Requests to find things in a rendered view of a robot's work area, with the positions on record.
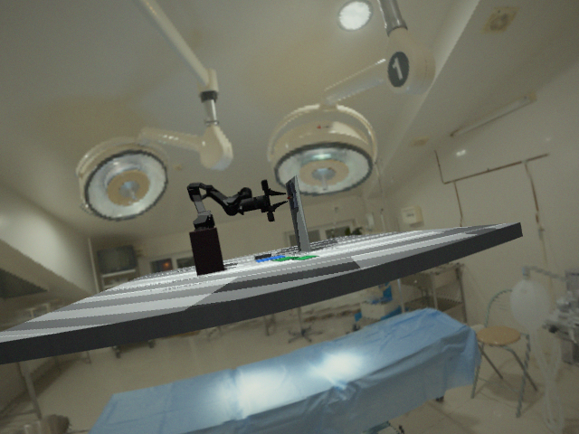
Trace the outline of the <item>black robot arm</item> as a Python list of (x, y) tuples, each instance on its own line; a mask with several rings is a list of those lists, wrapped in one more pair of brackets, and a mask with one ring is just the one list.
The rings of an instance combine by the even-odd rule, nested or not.
[[(213, 214), (211, 210), (206, 211), (202, 203), (202, 200), (206, 197), (212, 197), (230, 216), (234, 216), (237, 213), (243, 215), (243, 212), (253, 211), (252, 190), (248, 187), (243, 187), (236, 195), (228, 197), (218, 192), (212, 185), (203, 183), (190, 183), (186, 188), (192, 203), (195, 203), (198, 211), (198, 218), (193, 221), (195, 231), (214, 228)], [(201, 195), (199, 188), (206, 190), (206, 194)]]

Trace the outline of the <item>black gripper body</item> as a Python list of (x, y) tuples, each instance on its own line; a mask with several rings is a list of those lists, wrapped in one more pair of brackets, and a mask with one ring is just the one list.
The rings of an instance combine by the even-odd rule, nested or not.
[[(274, 211), (273, 211), (273, 206), (271, 206), (271, 202), (270, 202), (269, 195), (271, 195), (271, 193), (270, 193), (270, 189), (268, 189), (269, 186), (268, 186), (267, 179), (261, 180), (261, 187), (262, 187), (262, 190), (264, 191), (265, 195), (252, 197), (253, 210), (268, 208), (268, 213), (267, 213), (268, 221), (274, 222), (275, 221), (274, 215), (272, 213)], [(266, 197), (267, 197), (267, 200), (266, 200)], [(268, 203), (268, 205), (267, 205), (267, 203)]]

